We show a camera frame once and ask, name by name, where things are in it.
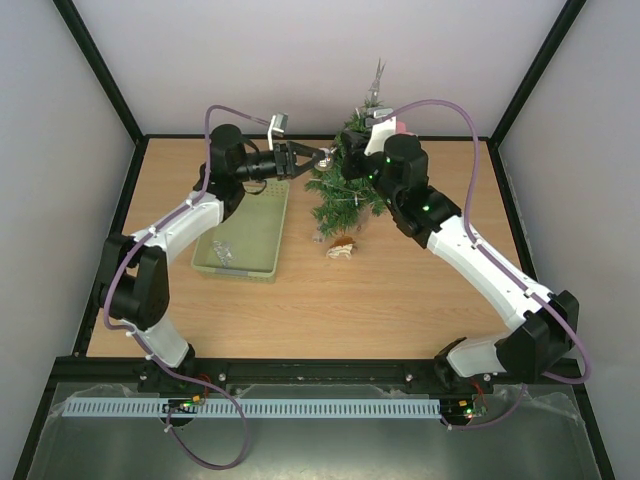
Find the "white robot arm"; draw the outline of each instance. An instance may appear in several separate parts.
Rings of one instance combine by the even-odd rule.
[[[272,130],[281,133],[286,115],[274,115],[269,128],[268,152],[260,152],[234,125],[221,125],[211,133],[211,174],[204,185],[204,165],[194,191],[165,219],[162,228],[151,226],[131,236],[112,234],[105,241],[94,300],[104,307],[107,292],[125,255],[138,245],[110,302],[109,315],[127,327],[143,348],[171,368],[178,368],[193,349],[175,329],[169,314],[168,267],[175,258],[205,231],[217,227],[238,207],[245,195],[243,182],[266,182],[267,178],[295,178],[326,158],[324,150],[295,142],[273,143]],[[245,145],[255,151],[247,153]],[[298,156],[312,160],[298,165]]]
[[[374,120],[389,113],[368,112]],[[465,225],[460,208],[429,185],[428,156],[417,137],[396,134],[395,117],[374,122],[370,133],[345,131],[342,143],[347,149],[343,176],[368,178],[398,228],[462,274],[507,327],[502,334],[458,339],[440,352],[436,368],[443,383],[488,372],[509,372],[532,382],[571,349],[567,332],[538,299],[574,331],[577,300],[566,291],[554,295],[509,262],[473,225]]]

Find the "plastic tray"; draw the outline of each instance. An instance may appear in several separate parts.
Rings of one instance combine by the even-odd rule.
[[[260,195],[245,195],[231,217],[198,238],[191,266],[210,277],[273,283],[289,183],[269,180]],[[214,242],[226,244],[233,258],[227,266],[214,250]]]

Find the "wooden table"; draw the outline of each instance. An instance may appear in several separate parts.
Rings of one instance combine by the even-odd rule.
[[[265,142],[256,143],[265,148]],[[462,206],[471,142],[423,142],[423,148],[431,183]],[[201,139],[150,140],[124,233],[150,225],[182,202],[203,160]],[[309,211],[320,201],[303,190],[305,181],[291,182],[276,283],[205,278],[190,265],[195,243],[171,265],[169,312],[199,357],[431,358],[458,337],[505,329],[466,280],[404,237],[389,214],[369,221],[351,261],[325,258],[328,244],[311,241],[315,221]],[[484,144],[472,222],[519,265]],[[135,342],[107,331],[100,319],[89,356],[141,356]]]

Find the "purple cable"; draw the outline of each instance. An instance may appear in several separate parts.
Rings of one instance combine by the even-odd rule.
[[[228,470],[230,468],[233,468],[235,466],[240,465],[240,463],[242,463],[242,461],[247,456],[247,453],[249,452],[249,445],[251,444],[251,435],[249,433],[249,421],[247,420],[247,417],[244,414],[244,411],[242,410],[242,407],[240,406],[238,401],[235,398],[233,398],[233,396],[231,394],[227,393],[224,389],[222,389],[222,388],[220,388],[220,387],[218,387],[216,385],[213,385],[212,383],[206,382],[204,380],[199,380],[197,378],[191,378],[191,377],[187,377],[187,376],[184,376],[184,375],[180,375],[179,373],[176,373],[173,370],[171,370],[167,364],[165,364],[162,360],[160,360],[156,356],[153,357],[153,360],[158,364],[158,366],[160,368],[162,368],[162,370],[164,370],[165,373],[171,375],[172,377],[174,377],[174,378],[176,378],[178,380],[182,380],[182,381],[185,381],[185,382],[196,383],[198,385],[202,385],[203,387],[210,388],[211,390],[214,390],[214,391],[220,393],[227,400],[229,400],[231,403],[233,403],[233,406],[236,408],[236,410],[238,411],[238,414],[240,415],[240,418],[242,419],[242,425],[244,427],[245,435],[244,435],[244,441],[242,442],[242,449],[240,450],[240,453],[238,454],[236,459],[234,461],[232,461],[231,463],[228,463],[226,465],[217,465],[215,463],[209,463],[209,462],[207,462],[205,460],[202,460],[195,453],[193,453],[189,449],[189,447],[187,447],[184,444],[182,439],[178,436],[178,434],[175,432],[175,430],[171,426],[171,415],[172,415],[173,411],[175,411],[175,409],[170,410],[169,413],[167,414],[167,418],[165,420],[165,425],[168,428],[168,432],[171,433],[171,436],[177,440],[178,444],[180,445],[180,447],[182,448],[184,453],[186,453],[187,456],[191,460],[196,462],[198,465],[200,465],[201,467],[204,467],[204,468],[208,468],[209,470]]]
[[[238,116],[240,116],[242,118],[246,118],[247,120],[252,120],[252,121],[254,121],[256,123],[259,123],[261,125],[265,125],[265,126],[269,125],[269,122],[267,122],[266,120],[263,120],[263,119],[257,118],[257,117],[252,117],[251,115],[247,115],[246,113],[239,112],[238,110],[235,110],[233,108],[225,107],[224,105],[211,105],[207,109],[207,111],[205,113],[205,118],[204,118],[205,176],[204,176],[204,181],[202,183],[202,189],[192,199],[192,205],[194,205],[194,206],[198,204],[198,202],[202,199],[202,197],[204,197],[205,193],[207,192],[207,185],[209,184],[209,178],[210,178],[210,175],[211,175],[211,149],[209,148],[209,145],[211,144],[211,138],[209,136],[209,125],[210,125],[211,112],[213,112],[214,110],[224,110],[226,112],[230,112],[230,113],[233,113],[235,115],[238,115]],[[170,212],[168,215],[163,217],[160,221],[158,221],[157,223],[152,225],[152,228],[155,229],[155,232],[159,232],[163,227],[165,227],[169,222],[171,222],[171,220],[173,220],[174,218],[176,218],[178,215],[182,214],[183,212],[187,211],[189,208],[191,208],[191,207],[189,205],[187,205],[186,203],[184,203],[183,205],[179,206],[178,208],[176,208],[172,212]],[[127,268],[127,265],[129,265],[129,263],[131,262],[131,260],[135,256],[135,254],[142,248],[142,246],[150,238],[152,238],[152,236],[153,236],[153,233],[151,231],[149,231],[149,233],[145,234],[140,240],[138,240],[135,243],[135,245],[131,248],[131,250],[129,250],[129,252],[127,252],[127,254],[125,255],[124,259],[122,260],[122,262],[120,263],[120,265],[116,269],[116,273],[113,276],[113,280],[111,281],[111,285],[109,285],[109,289],[107,290],[107,296],[106,296],[105,301],[104,301],[104,307],[103,307],[103,313],[104,313],[103,322],[104,322],[104,326],[108,330],[127,330],[127,331],[133,333],[133,337],[136,340],[136,342],[138,343],[138,345],[148,355],[152,355],[153,361],[155,361],[158,364],[158,366],[160,366],[160,368],[162,368],[162,370],[164,370],[168,375],[170,375],[170,376],[172,376],[172,377],[174,377],[174,378],[176,378],[178,380],[181,380],[181,381],[195,383],[195,384],[202,385],[204,387],[210,388],[211,390],[215,390],[216,392],[222,394],[229,401],[231,401],[231,403],[233,403],[233,406],[238,410],[238,413],[240,414],[240,417],[242,418],[244,431],[245,431],[245,440],[244,440],[244,443],[242,445],[242,450],[240,451],[240,454],[238,455],[238,457],[233,462],[231,462],[231,463],[229,463],[227,465],[215,465],[213,463],[208,463],[208,462],[205,462],[204,460],[198,458],[191,450],[189,450],[189,448],[187,448],[187,446],[182,442],[182,440],[173,431],[173,429],[171,429],[172,436],[178,441],[178,444],[182,447],[182,449],[187,454],[187,456],[189,456],[189,458],[191,458],[198,465],[201,465],[201,466],[203,466],[205,468],[209,468],[211,470],[227,470],[229,468],[233,468],[236,465],[239,465],[244,460],[244,458],[245,458],[245,456],[247,454],[247,451],[249,449],[250,441],[251,441],[251,435],[249,433],[249,424],[247,422],[247,418],[246,418],[244,412],[242,411],[242,407],[236,401],[236,399],[233,398],[232,395],[230,395],[229,393],[224,391],[222,388],[217,387],[216,385],[213,385],[213,384],[211,384],[209,382],[205,382],[205,381],[199,380],[197,378],[192,378],[192,377],[187,377],[185,375],[180,375],[179,373],[174,372],[160,358],[158,358],[156,355],[153,355],[151,353],[151,351],[149,350],[147,345],[144,343],[144,340],[142,340],[142,338],[140,338],[137,334],[134,333],[135,329],[133,327],[131,327],[129,325],[113,325],[111,323],[111,321],[109,320],[109,311],[111,310],[111,302],[113,301],[113,295],[115,294],[116,287],[117,287],[118,283],[120,282],[120,279],[122,278],[122,275],[124,275],[124,272],[125,272],[125,270]],[[168,425],[170,425],[169,424],[170,419],[171,419],[171,414],[169,414],[167,416],[167,424]]]
[[[451,425],[449,422],[447,422],[447,420],[444,417],[441,417],[440,420],[442,421],[442,423],[445,424],[447,428],[450,428],[451,430],[461,430],[461,431],[462,430],[480,430],[481,428],[491,427],[497,423],[500,423],[504,419],[509,418],[511,415],[513,415],[513,412],[515,412],[516,409],[522,403],[522,399],[524,398],[524,394],[526,391],[527,391],[527,385],[523,383],[522,388],[520,389],[520,395],[518,395],[518,398],[516,398],[516,401],[513,402],[513,405],[511,405],[509,410],[504,412],[498,418],[494,418],[493,420],[489,420],[488,422],[480,423],[478,425]]]
[[[416,107],[422,107],[426,105],[437,105],[442,107],[448,107],[448,108],[451,108],[452,110],[455,110],[462,116],[462,118],[464,118],[465,122],[467,122],[467,125],[469,126],[469,130],[471,131],[471,136],[473,138],[473,169],[471,173],[471,181],[469,182],[469,189],[467,190],[467,198],[464,203],[463,224],[469,239],[472,240],[473,243],[476,243],[478,241],[478,238],[476,237],[476,235],[473,233],[473,230],[471,229],[471,202],[473,200],[473,193],[476,188],[478,171],[480,169],[480,142],[478,140],[478,133],[476,131],[476,126],[473,123],[471,116],[462,107],[460,107],[459,105],[456,105],[453,102],[449,102],[447,100],[428,99],[428,100],[419,100],[417,102],[413,102],[403,107],[400,107],[399,109],[390,113],[389,115],[376,119],[373,123],[385,122],[390,118],[400,115],[401,113],[407,112]],[[489,260],[493,265],[495,265],[495,267],[498,268],[498,270],[504,273],[513,283],[515,283],[518,286],[518,288],[520,288],[523,292],[526,292],[528,290],[527,285],[524,282],[522,282],[522,280],[520,280],[517,276],[515,276],[511,271],[509,271],[509,269],[505,267],[500,260],[494,257],[489,250],[487,250],[481,244],[478,244],[476,246],[478,250],[487,258],[487,260]],[[576,333],[573,331],[571,326],[566,322],[566,320],[562,318],[562,316],[558,312],[556,312],[556,310],[552,308],[547,302],[545,302],[542,298],[540,298],[536,294],[531,295],[531,298],[533,298],[542,308],[544,308],[547,312],[549,312],[549,314],[554,318],[554,320],[558,322],[558,324],[560,324],[562,329],[567,333],[569,338],[573,341],[575,346],[578,348],[578,350],[580,351],[580,355],[582,355],[582,358],[584,359],[584,374],[579,378],[562,377],[560,375],[556,375],[555,373],[550,373],[550,372],[545,372],[543,373],[543,375],[547,378],[551,378],[552,380],[556,380],[558,382],[563,382],[571,385],[578,385],[586,382],[591,376],[591,359],[589,358],[589,354],[587,353],[587,349],[584,343],[582,343],[582,340],[580,340],[580,338],[576,335]]]

